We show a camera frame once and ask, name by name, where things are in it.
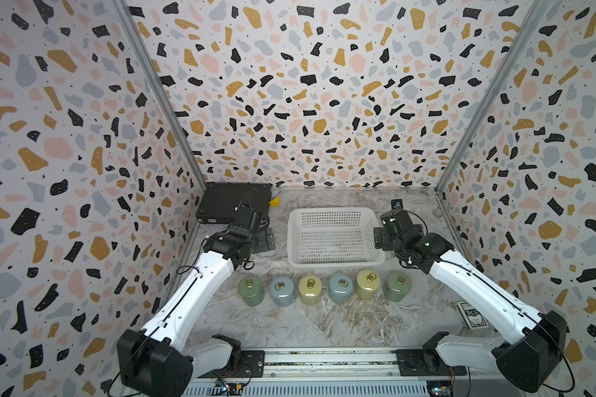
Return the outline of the green canister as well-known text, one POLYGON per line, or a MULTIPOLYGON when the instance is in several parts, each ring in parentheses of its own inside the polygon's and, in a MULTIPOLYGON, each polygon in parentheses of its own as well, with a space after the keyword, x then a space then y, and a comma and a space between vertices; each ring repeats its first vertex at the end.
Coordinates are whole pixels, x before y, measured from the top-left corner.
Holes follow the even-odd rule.
POLYGON ((256 276, 246 276, 238 283, 238 295, 249 307, 256 307, 264 301, 265 290, 262 281, 256 276))
POLYGON ((412 289, 411 279, 400 271, 392 272, 383 285, 386 300, 394 303, 401 302, 412 289))

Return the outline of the yellow-green canister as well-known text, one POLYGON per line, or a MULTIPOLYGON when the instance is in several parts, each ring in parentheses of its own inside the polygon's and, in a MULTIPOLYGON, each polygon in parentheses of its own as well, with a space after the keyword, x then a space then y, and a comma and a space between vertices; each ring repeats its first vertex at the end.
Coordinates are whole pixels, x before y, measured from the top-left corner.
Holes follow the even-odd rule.
POLYGON ((306 275, 299 282, 299 298, 306 306, 315 306, 321 301, 323 285, 318 276, 306 275))
POLYGON ((355 281, 355 293, 362 300, 372 299, 381 286, 379 274, 370 269, 359 271, 355 281))

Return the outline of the light blue canister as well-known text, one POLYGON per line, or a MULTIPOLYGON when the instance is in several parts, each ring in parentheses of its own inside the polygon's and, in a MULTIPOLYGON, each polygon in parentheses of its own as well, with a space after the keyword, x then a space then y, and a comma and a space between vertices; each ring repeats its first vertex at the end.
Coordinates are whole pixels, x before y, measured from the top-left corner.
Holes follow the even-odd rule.
POLYGON ((279 307, 287 307, 294 302, 295 285, 288 276, 278 276, 270 284, 273 302, 279 307))

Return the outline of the blue-grey canister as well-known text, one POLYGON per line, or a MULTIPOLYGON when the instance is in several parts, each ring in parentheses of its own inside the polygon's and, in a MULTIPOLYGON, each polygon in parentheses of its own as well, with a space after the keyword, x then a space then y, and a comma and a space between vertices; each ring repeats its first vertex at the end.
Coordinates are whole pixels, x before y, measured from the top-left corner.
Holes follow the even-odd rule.
POLYGON ((335 304, 345 304, 353 292, 354 282, 349 275, 338 272, 329 279, 328 295, 335 304))

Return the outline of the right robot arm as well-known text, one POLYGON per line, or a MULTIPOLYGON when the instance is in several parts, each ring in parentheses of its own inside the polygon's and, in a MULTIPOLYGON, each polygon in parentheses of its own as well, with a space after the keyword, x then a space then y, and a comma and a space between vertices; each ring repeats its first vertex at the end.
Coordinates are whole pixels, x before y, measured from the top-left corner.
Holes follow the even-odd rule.
POLYGON ((437 332, 422 345, 421 364, 440 374, 450 367, 498 372, 516 388, 536 393, 566 362, 568 325, 558 313, 546 314, 509 294, 472 265, 437 233, 422 234, 389 218, 373 230, 377 249, 392 252, 405 268, 417 268, 453 289, 498 332, 498 337, 462 337, 437 332))

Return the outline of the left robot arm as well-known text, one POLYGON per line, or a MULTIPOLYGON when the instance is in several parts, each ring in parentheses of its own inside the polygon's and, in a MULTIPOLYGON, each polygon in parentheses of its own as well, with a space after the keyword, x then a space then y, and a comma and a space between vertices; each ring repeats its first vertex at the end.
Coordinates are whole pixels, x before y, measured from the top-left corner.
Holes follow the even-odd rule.
POLYGON ((245 351, 221 334, 187 347, 186 341, 217 290, 253 253, 276 247, 273 231, 230 226, 203 241, 185 281, 140 330, 126 330, 117 342, 119 373, 114 378, 134 395, 181 396, 192 380, 213 376, 226 395, 237 395, 230 377, 260 377, 262 351, 245 351))

